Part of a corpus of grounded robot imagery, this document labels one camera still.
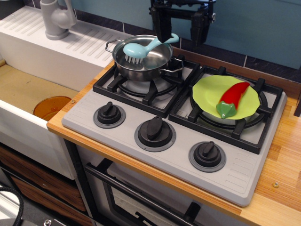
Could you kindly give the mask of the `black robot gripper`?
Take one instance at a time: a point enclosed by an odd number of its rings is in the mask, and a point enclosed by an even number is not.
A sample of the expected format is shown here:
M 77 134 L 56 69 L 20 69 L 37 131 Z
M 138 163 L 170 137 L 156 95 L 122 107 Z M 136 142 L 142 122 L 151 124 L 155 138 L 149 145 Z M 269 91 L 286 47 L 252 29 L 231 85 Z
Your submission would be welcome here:
M 160 42 L 171 38 L 171 19 L 191 20 L 190 35 L 195 47 L 207 40 L 210 23 L 215 21 L 215 0 L 151 0 L 149 14 Z

